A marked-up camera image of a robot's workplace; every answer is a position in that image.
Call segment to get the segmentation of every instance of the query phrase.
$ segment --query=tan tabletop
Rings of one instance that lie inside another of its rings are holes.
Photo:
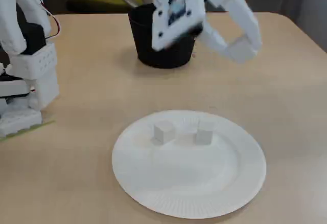
[[[244,65],[197,43],[175,70],[142,65],[126,15],[62,15],[55,123],[0,143],[1,224],[327,223],[327,55],[285,17],[259,13],[264,46]],[[227,38],[229,17],[210,15]],[[133,121],[207,111],[261,144],[267,178],[241,210],[209,220],[154,213],[118,185],[111,150]]]

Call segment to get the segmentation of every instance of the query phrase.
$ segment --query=black cup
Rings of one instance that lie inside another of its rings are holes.
[[[167,49],[152,49],[152,14],[153,4],[146,4],[133,9],[129,14],[133,37],[139,60],[151,67],[171,69],[185,65],[191,59],[195,40],[183,37]]]

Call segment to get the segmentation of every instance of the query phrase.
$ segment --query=cable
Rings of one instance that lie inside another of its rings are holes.
[[[45,7],[42,0],[39,0],[39,1],[40,1],[40,5],[41,5],[42,9],[48,14],[48,16],[51,16],[55,20],[56,25],[57,25],[57,33],[52,36],[47,37],[46,39],[55,38],[55,37],[59,36],[61,33],[60,21]]]

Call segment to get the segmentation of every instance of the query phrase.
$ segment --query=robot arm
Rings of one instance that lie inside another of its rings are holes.
[[[45,36],[51,31],[48,16],[37,0],[0,0],[0,45],[12,55],[22,53],[27,47],[18,25],[16,3],[27,22],[41,25]]]
[[[154,4],[157,6],[153,15],[152,43],[155,50],[168,47],[183,35],[196,33],[197,39],[209,48],[238,63],[245,62],[257,55],[262,45],[259,24],[245,0],[208,0],[216,8],[223,7],[245,32],[243,36],[229,45],[207,22],[204,3],[200,1],[173,0],[172,3],[172,0],[154,0]],[[183,3],[186,8],[185,12],[181,10]],[[191,12],[194,17],[190,17],[187,12]],[[173,24],[169,22],[171,17],[175,18]]]
[[[16,2],[27,24],[18,24]],[[0,64],[0,138],[40,124],[40,110],[59,95],[57,55],[47,37],[51,31],[47,13],[42,0],[0,0],[0,45],[10,58],[5,70]],[[57,36],[60,24],[53,18]]]

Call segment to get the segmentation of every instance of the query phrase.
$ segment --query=paper plate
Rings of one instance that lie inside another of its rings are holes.
[[[199,120],[215,123],[210,145],[194,143]],[[154,124],[169,121],[177,138],[159,145]],[[112,166],[121,187],[155,212],[188,219],[213,218],[250,202],[266,176],[265,156],[255,139],[235,123],[207,113],[162,111],[124,130]]]

